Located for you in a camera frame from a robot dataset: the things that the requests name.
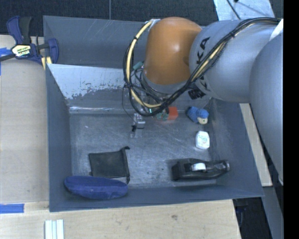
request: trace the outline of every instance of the gray bin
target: gray bin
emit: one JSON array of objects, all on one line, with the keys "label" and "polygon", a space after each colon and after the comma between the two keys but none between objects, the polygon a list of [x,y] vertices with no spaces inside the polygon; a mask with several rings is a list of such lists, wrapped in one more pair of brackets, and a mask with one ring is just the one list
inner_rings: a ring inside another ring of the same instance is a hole
[{"label": "gray bin", "polygon": [[[176,204],[263,196],[262,185],[239,104],[184,93],[174,105],[174,121],[145,118],[139,137],[130,137],[133,115],[122,93],[125,50],[142,22],[44,17],[44,37],[59,42],[58,64],[46,69],[50,211]],[[138,41],[134,60],[142,61],[147,32]],[[209,111],[207,125],[194,124],[189,106]],[[209,132],[207,150],[195,147],[199,130]],[[89,175],[88,154],[126,150],[131,180],[128,194],[112,200],[75,196],[64,187],[71,175]],[[230,171],[205,181],[172,181],[175,159],[227,159]]]}]

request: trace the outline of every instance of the red object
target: red object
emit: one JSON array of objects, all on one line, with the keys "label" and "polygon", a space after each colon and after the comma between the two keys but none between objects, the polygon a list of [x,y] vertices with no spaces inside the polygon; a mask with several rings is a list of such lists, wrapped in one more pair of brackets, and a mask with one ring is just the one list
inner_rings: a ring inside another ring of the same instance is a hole
[{"label": "red object", "polygon": [[168,107],[169,110],[169,114],[168,114],[168,120],[173,120],[176,119],[178,117],[178,111],[177,111],[177,107],[172,106],[172,107]]}]

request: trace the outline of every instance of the black cable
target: black cable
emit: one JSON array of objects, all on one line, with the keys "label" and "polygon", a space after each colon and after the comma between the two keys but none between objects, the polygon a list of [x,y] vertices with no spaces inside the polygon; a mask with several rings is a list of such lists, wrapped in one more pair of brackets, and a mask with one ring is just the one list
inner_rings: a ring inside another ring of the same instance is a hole
[{"label": "black cable", "polygon": [[226,1],[229,4],[229,6],[231,7],[231,9],[233,10],[233,12],[235,13],[235,15],[238,17],[238,19],[241,19],[240,16],[238,15],[238,13],[236,12],[236,10],[234,9],[234,7],[232,6],[231,2],[229,0],[226,0]]},{"label": "black cable", "polygon": [[138,71],[138,69],[137,69],[137,70],[134,70],[133,73],[131,74],[131,77],[134,76],[134,77],[139,81],[139,83],[141,84],[141,83],[142,83],[141,75],[140,75],[140,77],[139,77],[139,76],[137,75],[137,71]]},{"label": "black cable", "polygon": [[125,82],[126,82],[126,85],[124,86],[124,88],[126,87],[126,88],[129,90],[130,103],[131,103],[132,107],[134,108],[134,110],[135,110],[138,114],[143,115],[143,116],[146,116],[146,114],[143,114],[143,113],[142,113],[142,112],[135,106],[134,101],[133,101],[133,99],[132,99],[132,92],[131,92],[131,90],[133,89],[135,95],[140,99],[140,101],[142,102],[143,106],[145,107],[145,104],[144,104],[143,101],[141,100],[141,98],[140,98],[138,92],[134,90],[134,85],[133,85],[133,83],[132,83],[132,81],[131,81],[131,78],[130,78],[130,82],[127,81],[128,78],[127,78],[127,74],[126,74],[126,59],[127,59],[127,55],[128,55],[128,53],[129,53],[131,44],[132,44],[132,42],[130,43],[130,45],[129,45],[128,48],[126,49],[126,52],[125,52],[125,55],[124,55],[124,58],[123,58],[123,73],[124,73],[124,80],[125,80]]},{"label": "black cable", "polygon": [[133,122],[135,122],[135,120],[134,120],[134,118],[127,112],[127,110],[125,110],[125,108],[124,108],[124,88],[125,88],[126,86],[123,86],[123,88],[122,88],[122,108],[123,108],[123,110],[125,111],[125,113],[131,118],[131,120],[133,120]]},{"label": "black cable", "polygon": [[153,98],[158,104],[161,102],[160,98],[158,98],[157,96],[155,96],[153,93],[149,92],[148,90],[142,89],[140,86],[136,86],[136,85],[134,85],[133,87],[145,92],[147,95],[149,95],[151,98]]},{"label": "black cable", "polygon": [[[123,61],[123,71],[124,71],[124,76],[127,80],[127,75],[126,75],[126,58],[127,58],[127,54],[129,52],[129,49],[130,49],[130,46],[127,48],[126,50],[126,54],[124,56],[124,61]],[[142,102],[143,104],[143,107],[146,107],[146,105],[143,103],[140,95],[138,94],[138,92],[134,89],[135,88],[135,85],[133,83],[131,83],[131,79],[130,79],[130,82],[129,82],[129,85],[127,86],[129,91],[130,91],[130,101],[131,101],[131,104],[133,106],[133,108],[142,116],[155,116],[157,115],[158,113],[162,112],[164,109],[166,109],[172,102],[175,101],[175,99],[179,96],[177,96],[176,98],[170,98],[170,99],[167,99],[167,101],[163,102],[161,104],[161,106],[159,108],[155,108],[156,110],[154,112],[151,112],[150,114],[146,114],[146,113],[143,113],[141,112],[134,104],[133,102],[133,99],[132,99],[132,94],[131,94],[131,89],[134,91],[134,93],[136,94],[136,96],[140,99],[140,101]]]},{"label": "black cable", "polygon": [[[190,78],[188,79],[188,81],[186,82],[186,84],[178,91],[176,91],[173,95],[172,95],[172,100],[175,100],[176,98],[178,98],[184,91],[186,91],[186,89],[188,88],[189,84],[192,83],[192,81],[196,81],[198,78],[201,77],[201,75],[199,75],[197,77],[197,79],[193,79],[194,75],[196,74],[196,72],[199,70],[200,66],[205,63],[205,61],[211,56],[211,54],[223,43],[223,42],[227,42],[232,38],[232,36],[235,36],[235,34],[237,34],[239,31],[241,31],[242,29],[244,29],[245,27],[247,27],[248,25],[250,25],[253,22],[266,22],[268,21],[269,23],[277,23],[277,21],[275,19],[272,18],[257,18],[257,19],[248,19],[245,21],[242,21],[232,32],[230,32],[229,34],[227,34],[225,37],[223,37],[214,47],[213,49],[211,49],[211,51],[205,56],[205,58],[202,60],[202,62],[196,67],[196,69],[194,70],[194,72],[191,74]],[[219,54],[216,56],[215,59],[211,60],[212,64],[214,64],[216,62],[216,60],[219,57]],[[207,72],[207,70],[210,68],[211,66],[207,67],[206,70],[204,70],[204,72],[202,72],[201,74],[204,74]]]}]

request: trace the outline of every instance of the clamp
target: clamp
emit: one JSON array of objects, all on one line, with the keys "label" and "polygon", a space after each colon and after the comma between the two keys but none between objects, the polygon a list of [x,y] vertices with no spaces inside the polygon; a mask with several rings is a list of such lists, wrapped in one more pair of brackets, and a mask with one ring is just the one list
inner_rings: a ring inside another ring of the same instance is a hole
[{"label": "clamp", "polygon": [[44,64],[44,57],[40,54],[41,49],[50,49],[50,61],[56,63],[59,58],[59,48],[58,43],[55,38],[51,38],[47,43],[38,45],[36,40],[36,45],[31,43],[31,38],[29,36],[29,25],[32,17],[20,17],[14,16],[9,19],[6,23],[9,35],[11,35],[15,40],[15,46],[11,50],[11,54],[0,57],[0,62],[10,59],[27,59],[36,62],[40,65]]}]

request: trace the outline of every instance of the blue pouch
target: blue pouch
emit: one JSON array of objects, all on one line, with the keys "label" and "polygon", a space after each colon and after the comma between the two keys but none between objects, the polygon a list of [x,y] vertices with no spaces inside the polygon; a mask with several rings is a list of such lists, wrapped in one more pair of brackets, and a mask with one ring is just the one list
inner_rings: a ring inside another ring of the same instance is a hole
[{"label": "blue pouch", "polygon": [[64,185],[75,195],[97,200],[119,198],[128,192],[126,183],[103,177],[68,176]]}]

